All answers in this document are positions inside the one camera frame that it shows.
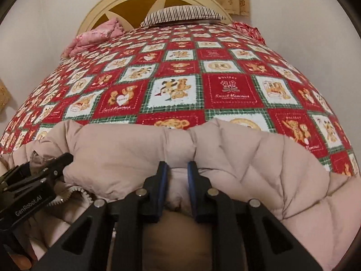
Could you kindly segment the person's left hand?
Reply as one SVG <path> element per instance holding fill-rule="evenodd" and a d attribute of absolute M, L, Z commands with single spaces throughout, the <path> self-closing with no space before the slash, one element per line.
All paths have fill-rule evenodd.
<path fill-rule="evenodd" d="M 32 267 L 32 262 L 25 256 L 11 254 L 10 257 L 20 270 L 29 270 Z"/>

